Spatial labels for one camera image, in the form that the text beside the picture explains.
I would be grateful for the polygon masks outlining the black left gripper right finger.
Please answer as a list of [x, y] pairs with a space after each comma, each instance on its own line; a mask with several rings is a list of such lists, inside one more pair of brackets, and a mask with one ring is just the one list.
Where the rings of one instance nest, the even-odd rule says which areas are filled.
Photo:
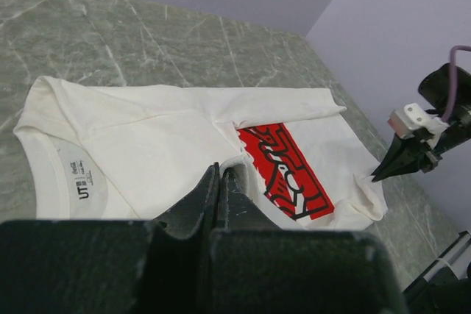
[[406, 313], [383, 244], [366, 232], [263, 226], [234, 171], [210, 235], [211, 313]]

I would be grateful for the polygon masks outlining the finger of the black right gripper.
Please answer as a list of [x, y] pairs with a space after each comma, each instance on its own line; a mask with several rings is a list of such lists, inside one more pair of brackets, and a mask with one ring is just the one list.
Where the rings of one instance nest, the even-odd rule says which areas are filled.
[[371, 173], [372, 181], [418, 172], [428, 151], [428, 145], [416, 138], [403, 140], [395, 135], [380, 165]]

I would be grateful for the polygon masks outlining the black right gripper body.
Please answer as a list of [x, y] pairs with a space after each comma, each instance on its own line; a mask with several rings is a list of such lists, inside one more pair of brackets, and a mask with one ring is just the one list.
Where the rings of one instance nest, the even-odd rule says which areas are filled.
[[434, 147], [425, 144], [425, 154], [421, 159], [419, 169], [428, 173], [438, 166], [442, 155], [470, 140], [470, 115], [460, 115], [452, 118], [451, 125], [438, 139]]

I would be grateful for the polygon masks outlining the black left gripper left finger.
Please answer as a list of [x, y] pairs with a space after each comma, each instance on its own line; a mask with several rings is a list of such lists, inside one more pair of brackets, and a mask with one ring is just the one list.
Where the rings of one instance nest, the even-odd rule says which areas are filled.
[[202, 313], [219, 166], [151, 221], [1, 225], [3, 313]]

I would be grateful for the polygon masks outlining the white t-shirt red print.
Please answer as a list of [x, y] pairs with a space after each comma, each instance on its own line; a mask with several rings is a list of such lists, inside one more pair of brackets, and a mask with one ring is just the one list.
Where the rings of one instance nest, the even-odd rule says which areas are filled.
[[363, 230], [388, 207], [376, 159], [326, 88], [89, 87], [37, 78], [14, 134], [36, 216], [155, 218], [207, 168], [235, 171], [284, 229]]

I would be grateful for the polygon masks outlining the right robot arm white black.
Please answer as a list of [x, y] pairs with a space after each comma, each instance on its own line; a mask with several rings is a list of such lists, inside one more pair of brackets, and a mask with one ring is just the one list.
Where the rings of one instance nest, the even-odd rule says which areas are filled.
[[456, 67], [449, 79], [449, 66], [446, 63], [429, 74], [418, 87], [430, 110], [413, 103], [389, 116], [394, 138], [372, 172], [374, 182], [417, 171], [428, 173], [445, 152], [470, 139], [470, 74]]

